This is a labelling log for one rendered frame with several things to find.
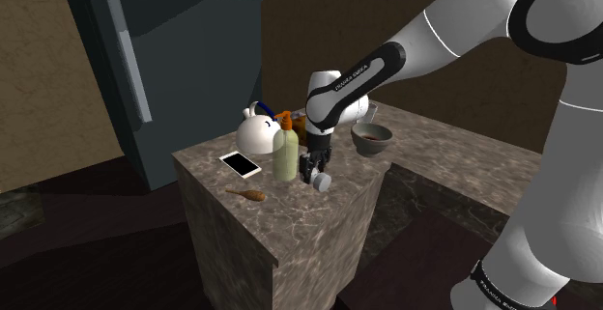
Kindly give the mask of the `pale green soap dispenser bottle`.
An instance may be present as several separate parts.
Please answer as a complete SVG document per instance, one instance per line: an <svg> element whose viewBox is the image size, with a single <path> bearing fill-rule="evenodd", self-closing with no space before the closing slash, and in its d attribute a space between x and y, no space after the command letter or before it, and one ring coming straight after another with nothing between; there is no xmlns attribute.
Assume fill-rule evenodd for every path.
<svg viewBox="0 0 603 310"><path fill-rule="evenodd" d="M273 137L273 176L289 182L298 174L299 137L293 131L290 111L277 114L281 118L280 130Z"/></svg>

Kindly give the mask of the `orange brown box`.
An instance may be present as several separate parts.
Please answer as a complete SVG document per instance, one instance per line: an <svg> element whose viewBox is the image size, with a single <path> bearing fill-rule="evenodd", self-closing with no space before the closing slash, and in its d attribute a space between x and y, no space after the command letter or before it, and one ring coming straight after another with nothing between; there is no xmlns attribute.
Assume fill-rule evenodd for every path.
<svg viewBox="0 0 603 310"><path fill-rule="evenodd" d="M302 112L296 111L291 114L292 130L298 135L300 145L304 147L307 146L305 119L306 116Z"/></svg>

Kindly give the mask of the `grey bowl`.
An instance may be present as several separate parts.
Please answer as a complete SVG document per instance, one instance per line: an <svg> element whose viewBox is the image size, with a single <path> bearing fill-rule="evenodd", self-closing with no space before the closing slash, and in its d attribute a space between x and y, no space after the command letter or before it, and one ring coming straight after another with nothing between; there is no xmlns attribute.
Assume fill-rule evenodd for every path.
<svg viewBox="0 0 603 310"><path fill-rule="evenodd" d="M354 124L351 135L357 153L365 157L383 152L393 139L393 133L388 128L372 123Z"/></svg>

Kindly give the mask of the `brown wooden honey dipper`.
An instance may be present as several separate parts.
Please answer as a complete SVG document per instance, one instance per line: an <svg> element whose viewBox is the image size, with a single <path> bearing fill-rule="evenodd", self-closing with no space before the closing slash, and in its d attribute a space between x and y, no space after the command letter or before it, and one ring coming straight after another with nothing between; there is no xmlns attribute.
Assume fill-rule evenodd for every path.
<svg viewBox="0 0 603 310"><path fill-rule="evenodd" d="M232 189L226 189L227 193L232 193L232 194L236 194L236 195L240 195L242 197L244 197L247 200L250 201L254 201L254 202L263 202L266 200L266 194L262 191L259 190L232 190Z"/></svg>

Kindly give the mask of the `white smartphone with black screen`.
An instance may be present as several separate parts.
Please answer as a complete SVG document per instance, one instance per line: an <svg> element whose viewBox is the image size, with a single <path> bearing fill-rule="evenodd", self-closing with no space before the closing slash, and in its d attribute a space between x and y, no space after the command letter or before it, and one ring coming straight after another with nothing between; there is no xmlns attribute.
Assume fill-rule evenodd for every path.
<svg viewBox="0 0 603 310"><path fill-rule="evenodd" d="M219 160L243 179L262 171L262 168L238 151L222 155Z"/></svg>

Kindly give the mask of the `dark grey refrigerator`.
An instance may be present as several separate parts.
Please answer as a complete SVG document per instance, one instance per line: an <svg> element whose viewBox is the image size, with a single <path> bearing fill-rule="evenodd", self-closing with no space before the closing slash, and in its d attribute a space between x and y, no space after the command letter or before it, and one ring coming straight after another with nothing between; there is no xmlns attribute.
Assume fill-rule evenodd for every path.
<svg viewBox="0 0 603 310"><path fill-rule="evenodd" d="M68 0L119 145L150 189L262 97L262 0Z"/></svg>

